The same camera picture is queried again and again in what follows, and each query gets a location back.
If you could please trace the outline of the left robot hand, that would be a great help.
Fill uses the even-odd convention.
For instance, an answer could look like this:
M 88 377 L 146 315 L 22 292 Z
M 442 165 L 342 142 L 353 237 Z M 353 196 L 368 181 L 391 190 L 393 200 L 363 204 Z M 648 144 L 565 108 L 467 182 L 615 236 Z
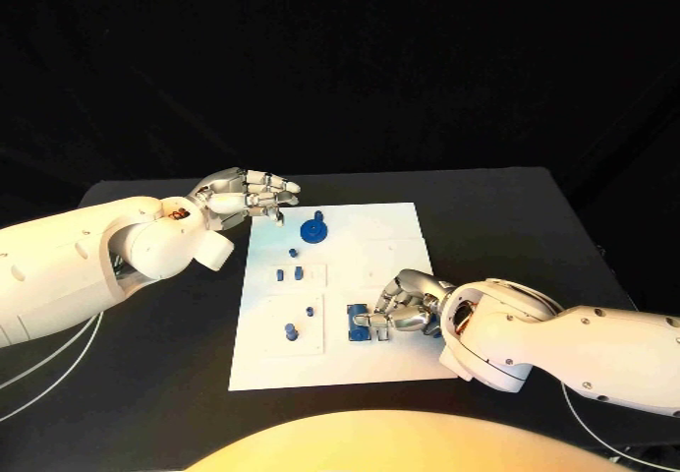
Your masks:
M 283 227 L 285 217 L 281 206 L 298 204 L 300 185 L 264 171 L 239 167 L 209 175 L 187 195 L 199 208 L 208 229 L 232 228 L 248 217 L 268 217 Z

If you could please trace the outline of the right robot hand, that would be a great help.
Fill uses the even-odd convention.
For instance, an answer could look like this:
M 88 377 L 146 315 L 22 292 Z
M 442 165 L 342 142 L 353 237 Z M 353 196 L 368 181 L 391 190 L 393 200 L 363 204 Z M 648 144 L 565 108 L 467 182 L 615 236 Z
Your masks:
M 441 316 L 457 286 L 434 275 L 405 268 L 386 287 L 369 313 L 356 314 L 356 326 L 373 328 L 378 333 L 421 331 L 441 335 Z

